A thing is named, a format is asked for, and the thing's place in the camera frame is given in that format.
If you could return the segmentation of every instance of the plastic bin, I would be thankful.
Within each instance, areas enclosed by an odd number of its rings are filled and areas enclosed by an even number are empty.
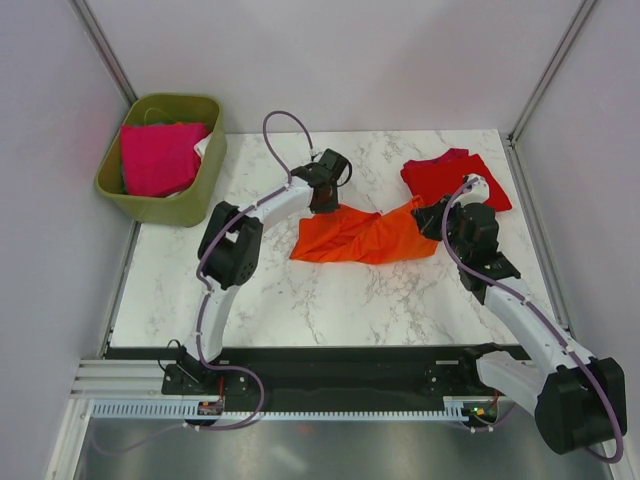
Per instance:
[[[211,97],[158,93],[139,99],[124,119],[124,125],[202,122],[212,130],[211,142],[193,184],[170,198],[127,195],[122,177],[120,132],[111,143],[95,185],[105,197],[139,222],[192,227],[205,219],[220,167],[227,153],[223,110]]]

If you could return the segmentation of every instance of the marble tabletop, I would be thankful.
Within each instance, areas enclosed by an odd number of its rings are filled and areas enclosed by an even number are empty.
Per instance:
[[[273,134],[290,167],[304,163],[301,134]],[[252,201],[284,181],[261,135],[228,135],[227,157],[211,208],[220,200]],[[549,298],[496,130],[314,133],[316,148],[351,160],[353,178],[340,202],[388,212],[409,200],[400,178],[409,159],[434,158],[450,147],[479,153],[513,209],[498,214],[500,247],[534,296]],[[509,330],[468,293],[442,246],[432,257],[371,266],[310,264],[288,259],[298,237],[290,217],[269,230],[253,278],[238,293],[224,335],[226,346],[364,346],[514,343]],[[202,285],[196,252],[207,222],[193,228],[141,226],[122,293],[112,347],[164,347],[193,332]]]

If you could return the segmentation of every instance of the black joint motor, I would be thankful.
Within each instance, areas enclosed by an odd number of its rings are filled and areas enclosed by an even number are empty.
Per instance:
[[[339,208],[338,180],[345,168],[349,168],[349,177],[344,182],[347,183],[351,178],[352,168],[349,160],[328,148],[317,162],[291,171],[294,177],[301,178],[313,188],[313,197],[309,205],[313,213],[331,213]]]
[[[216,205],[198,248],[199,259],[224,226],[238,214],[236,205],[227,202]],[[246,215],[240,218],[214,247],[202,273],[219,282],[223,290],[246,283],[258,267],[262,230],[262,222],[257,218]],[[229,233],[237,233],[237,238],[229,238]]]
[[[627,433],[624,372],[612,358],[587,365],[604,390],[622,430]],[[547,377],[534,414],[545,443],[558,454],[614,438],[602,400],[579,367],[559,367]]]

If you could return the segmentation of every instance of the gray wall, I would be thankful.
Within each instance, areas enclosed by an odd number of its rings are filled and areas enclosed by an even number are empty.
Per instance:
[[[627,376],[640,447],[640,3],[600,2],[526,129],[520,152],[578,338]]]
[[[66,0],[0,15],[0,465],[42,478],[131,222],[93,175],[126,107]]]
[[[275,108],[315,131],[509,130],[580,4],[88,1],[139,95],[216,95],[233,132]]]

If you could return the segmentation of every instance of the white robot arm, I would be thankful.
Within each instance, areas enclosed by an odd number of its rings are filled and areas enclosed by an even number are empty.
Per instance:
[[[198,250],[200,258],[205,255],[214,238],[224,230],[229,221],[240,212],[250,210],[214,245],[202,273],[211,285],[211,298],[204,312],[200,331],[186,342],[189,351],[196,351],[195,338],[200,336],[203,356],[214,360],[222,351],[222,337],[231,305],[240,286],[255,271],[258,265],[262,234],[274,225],[298,211],[310,209],[314,213],[336,210],[338,204],[338,180],[345,168],[351,175],[351,164],[342,155],[327,149],[318,161],[294,169],[292,179],[284,188],[266,195],[265,201],[243,207],[227,202],[218,204],[212,215]]]
[[[326,213],[337,209],[337,181],[347,166],[351,169],[348,160],[326,150],[318,162],[295,169],[292,181],[282,193],[269,195],[268,200],[247,209],[245,215],[242,214],[245,209],[226,202],[216,206],[198,252],[204,264],[202,274],[212,285],[208,308],[195,334],[200,336],[205,360],[215,360],[222,351],[231,305],[240,286],[256,269],[262,234],[297,211],[310,208],[314,213]],[[530,356],[532,365],[516,361],[497,345],[481,345],[469,349],[469,382],[495,388],[513,399],[535,417],[552,450],[565,453],[614,436],[611,416],[603,411],[602,401],[579,368],[586,365],[602,385],[622,433],[626,433],[622,369],[611,358],[596,359],[555,322],[540,321],[532,307],[539,311],[542,307],[531,298],[520,273],[498,252],[495,211],[483,204],[489,198],[489,187],[482,177],[471,179],[475,183],[457,197],[452,215],[447,217],[448,239],[455,250],[452,254],[459,259],[460,279],[481,304],[507,325]],[[449,211],[449,198],[445,196],[431,207],[412,212],[420,232],[427,238],[442,240],[440,226]],[[236,217],[237,223],[226,231],[230,220]],[[489,282],[473,272],[490,277]],[[509,289],[518,296],[509,293]],[[194,340],[195,337],[187,343],[188,350],[193,351],[189,343],[195,343]]]

